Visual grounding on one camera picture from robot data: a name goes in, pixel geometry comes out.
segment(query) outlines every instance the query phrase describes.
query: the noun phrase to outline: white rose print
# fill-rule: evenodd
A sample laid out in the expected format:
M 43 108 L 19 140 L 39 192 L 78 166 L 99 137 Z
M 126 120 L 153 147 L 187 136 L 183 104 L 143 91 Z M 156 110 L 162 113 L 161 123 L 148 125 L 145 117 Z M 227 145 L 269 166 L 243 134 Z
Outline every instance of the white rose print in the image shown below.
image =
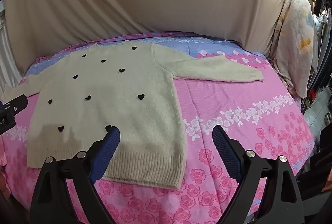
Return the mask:
M 192 136 L 195 134 L 195 129 L 192 127 L 187 127 L 186 132 L 189 136 Z

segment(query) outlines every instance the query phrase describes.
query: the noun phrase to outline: cream knit sweater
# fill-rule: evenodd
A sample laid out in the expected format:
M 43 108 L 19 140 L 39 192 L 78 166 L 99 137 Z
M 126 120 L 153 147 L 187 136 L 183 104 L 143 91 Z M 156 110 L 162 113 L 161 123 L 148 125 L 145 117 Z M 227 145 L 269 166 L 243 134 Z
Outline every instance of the cream knit sweater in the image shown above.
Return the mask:
M 173 78 L 251 82 L 262 73 L 224 56 L 195 59 L 157 44 L 94 44 L 29 75 L 2 100 L 39 94 L 31 118 L 28 166 L 41 168 L 88 150 L 111 124 L 120 144 L 104 174 L 114 181 L 177 188 L 186 165 L 186 135 Z

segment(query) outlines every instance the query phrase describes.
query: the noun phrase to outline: pink rose print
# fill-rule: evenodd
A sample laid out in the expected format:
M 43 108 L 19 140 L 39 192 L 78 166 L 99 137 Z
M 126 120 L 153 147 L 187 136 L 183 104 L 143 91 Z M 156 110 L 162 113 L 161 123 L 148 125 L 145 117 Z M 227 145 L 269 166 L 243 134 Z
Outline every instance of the pink rose print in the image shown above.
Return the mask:
M 295 118 L 295 114 L 294 114 L 293 112 L 290 113 L 290 117 L 291 117 L 293 120 L 296 119 L 296 118 Z
M 156 193 L 158 197 L 162 197 L 169 192 L 169 189 L 154 187 L 153 192 Z
M 293 166 L 293 160 L 291 158 L 287 158 L 289 165 L 292 167 Z
M 17 168 L 19 171 L 21 171 L 21 169 L 22 169 L 22 165 L 20 164 L 20 162 L 17 162 L 17 166 L 16 166 L 16 168 Z
M 286 131 L 284 129 L 282 129 L 280 131 L 280 133 L 281 133 L 281 137 L 283 137 L 283 139 L 286 140 L 287 139 L 287 133 L 286 133 Z
M 174 214 L 174 217 L 177 221 L 180 223 L 185 222 L 187 219 L 191 217 L 191 214 L 183 210 L 183 208 L 176 209 L 176 213 Z
M 293 163 L 296 164 L 298 162 L 298 158 L 296 155 L 293 154 Z
M 261 186 L 259 186 L 257 188 L 256 194 L 255 194 L 255 198 L 261 200 L 262 197 L 263 197 L 263 193 L 264 193 L 264 188 L 261 187 Z
M 196 183 L 201 184 L 206 178 L 205 171 L 201 169 L 192 169 L 190 171 L 190 178 Z
M 174 217 L 171 213 L 160 212 L 159 216 L 157 216 L 157 223 L 158 224 L 173 224 Z
M 281 145 L 278 145 L 278 154 L 283 153 L 283 147 Z
M 17 159 L 20 159 L 20 158 L 21 158 L 21 155 L 22 155 L 21 150 L 20 150 L 20 149 L 17 149 L 17 151 L 16 151 Z
M 277 138 L 280 143 L 283 142 L 283 137 L 281 137 L 279 134 L 277 135 Z
M 285 118 L 285 120 L 286 120 L 287 122 L 289 122 L 289 119 L 288 119 L 288 115 L 287 115 L 287 114 L 284 114 L 283 117 Z
M 121 183 L 121 185 L 119 186 L 119 191 L 123 197 L 129 197 L 135 193 L 132 185 L 128 185 L 128 184 L 124 184 L 124 183 Z
M 114 185 L 111 182 L 104 179 L 100 180 L 99 188 L 106 196 L 114 192 Z
M 81 221 L 82 223 L 89 223 L 85 213 L 80 209 L 78 209 L 77 211 L 78 212 L 76 214 L 77 214 L 78 220 Z
M 259 204 L 252 206 L 250 209 L 250 214 L 252 215 L 253 213 L 257 212 L 258 208 L 259 208 Z
M 115 207 L 111 204 L 107 205 L 107 211 L 110 213 L 111 217 L 117 221 L 119 217 L 119 211 L 115 209 Z
M 288 148 L 288 154 L 289 154 L 289 155 L 293 155 L 293 154 L 294 154 L 294 151 L 293 151 L 292 148 Z
M 154 223 L 154 216 L 147 212 L 140 212 L 137 220 L 142 224 L 151 224 Z
M 145 203 L 146 209 L 153 213 L 159 213 L 161 209 L 161 203 L 156 199 L 150 199 Z
M 271 155 L 272 155 L 272 156 L 278 156 L 277 148 L 272 147 L 272 149 L 271 149 Z
M 272 143 L 269 139 L 265 140 L 265 148 L 270 150 L 272 148 Z
M 102 193 L 98 193 L 100 199 L 102 200 L 103 204 L 107 206 L 107 199 Z
M 288 148 L 292 148 L 293 147 L 292 142 L 290 140 L 287 141 L 287 146 L 288 146 Z
M 223 176 L 220 180 L 220 187 L 232 187 L 232 179 L 228 176 Z
M 27 178 L 32 179 L 33 181 L 37 181 L 39 173 L 40 173 L 39 169 L 27 168 L 26 170 Z
M 122 209 L 120 212 L 120 218 L 125 222 L 125 223 L 129 223 L 134 221 L 135 215 L 133 212 L 130 212 L 128 209 Z
M 221 216 L 221 209 L 217 206 L 210 206 L 209 216 L 213 219 L 218 219 Z
M 190 184 L 187 189 L 187 193 L 190 197 L 197 197 L 200 194 L 200 187 L 198 185 Z
M 265 139 L 265 131 L 262 128 L 256 128 L 257 136 L 261 139 Z
M 274 127 L 273 126 L 269 126 L 269 133 L 273 136 L 273 137 L 275 137 L 276 136 L 276 132 L 275 132 L 275 130 L 274 130 Z
M 173 192 L 173 193 L 176 194 L 176 195 L 179 195 L 179 194 L 181 194 L 183 191 L 185 191 L 185 189 L 187 188 L 187 185 L 188 185 L 188 184 L 186 183 L 185 179 L 182 179 L 180 189 L 170 189 L 170 191 Z
M 140 199 L 132 197 L 128 202 L 128 207 L 133 211 L 143 211 L 143 202 Z
M 204 191 L 201 196 L 198 197 L 198 201 L 201 206 L 210 206 L 213 205 L 215 201 L 214 195 L 210 194 L 208 191 Z
M 225 200 L 227 200 L 228 195 L 225 191 L 216 191 L 215 200 L 222 204 Z
M 235 191 L 236 191 L 236 187 L 231 187 L 229 189 L 229 197 L 232 198 L 233 195 L 235 194 Z
M 23 167 L 27 166 L 27 156 L 25 155 L 22 160 Z
M 180 206 L 185 210 L 189 210 L 196 204 L 195 200 L 192 200 L 189 196 L 183 195 L 180 200 Z
M 263 150 L 264 150 L 263 144 L 261 143 L 255 144 L 255 151 L 257 154 L 261 155 L 263 153 Z
M 210 165 L 211 161 L 214 159 L 212 151 L 208 149 L 200 150 L 200 154 L 198 155 L 198 159 L 203 162 L 205 165 Z
M 220 166 L 212 165 L 210 167 L 210 174 L 213 179 L 218 179 L 220 176 L 222 176 L 222 173 L 223 173 L 223 171 Z
M 289 154 L 287 152 L 283 152 L 282 155 L 284 155 L 287 159 L 289 158 Z

